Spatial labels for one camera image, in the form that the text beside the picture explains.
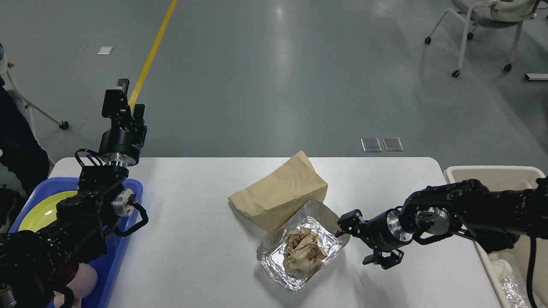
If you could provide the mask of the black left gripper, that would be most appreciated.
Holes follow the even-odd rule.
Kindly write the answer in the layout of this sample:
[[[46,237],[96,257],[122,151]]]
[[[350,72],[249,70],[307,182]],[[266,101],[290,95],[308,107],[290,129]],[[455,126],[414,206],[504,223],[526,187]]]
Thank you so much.
[[[139,163],[147,134],[144,121],[144,104],[135,104],[133,117],[128,104],[127,92],[130,80],[117,80],[115,89],[104,93],[101,115],[111,120],[111,129],[101,138],[98,156],[109,165],[134,166]]]

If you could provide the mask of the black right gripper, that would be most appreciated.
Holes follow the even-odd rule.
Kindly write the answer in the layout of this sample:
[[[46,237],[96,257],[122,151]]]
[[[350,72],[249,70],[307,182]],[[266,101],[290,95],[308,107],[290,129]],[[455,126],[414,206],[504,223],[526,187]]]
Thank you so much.
[[[398,209],[389,209],[374,218],[364,220],[360,209],[355,209],[341,215],[337,221],[339,230],[335,238],[349,234],[361,238],[372,250],[362,264],[376,264],[387,270],[399,265],[405,253],[399,248],[412,242],[412,234],[406,232],[400,224]]]

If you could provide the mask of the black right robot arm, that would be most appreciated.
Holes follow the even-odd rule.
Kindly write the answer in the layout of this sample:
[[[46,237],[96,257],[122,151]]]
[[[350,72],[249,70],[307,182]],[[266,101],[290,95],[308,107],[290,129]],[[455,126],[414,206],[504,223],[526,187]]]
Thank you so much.
[[[411,242],[427,245],[456,235],[477,242],[491,253],[513,248],[519,237],[526,235],[530,239],[527,297],[536,307],[536,240],[548,237],[547,177],[536,179],[536,183],[532,189],[497,192],[477,179],[429,186],[412,193],[403,205],[369,220],[362,218],[359,209],[342,215],[335,237],[348,234],[359,238],[372,249],[362,263],[387,270],[401,263],[401,247]]]

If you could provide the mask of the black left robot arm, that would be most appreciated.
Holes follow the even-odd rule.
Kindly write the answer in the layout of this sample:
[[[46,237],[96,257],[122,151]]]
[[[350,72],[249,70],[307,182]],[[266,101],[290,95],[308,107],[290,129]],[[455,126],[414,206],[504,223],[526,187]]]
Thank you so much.
[[[45,308],[54,292],[66,296],[63,308],[71,307],[74,292],[54,276],[107,254],[112,234],[127,237],[149,222],[136,193],[123,186],[147,133],[145,106],[128,103],[129,84],[119,79],[116,89],[106,90],[101,114],[111,127],[98,151],[75,152],[81,166],[77,193],[57,203],[56,220],[37,231],[1,235],[1,282],[11,288],[16,308]]]

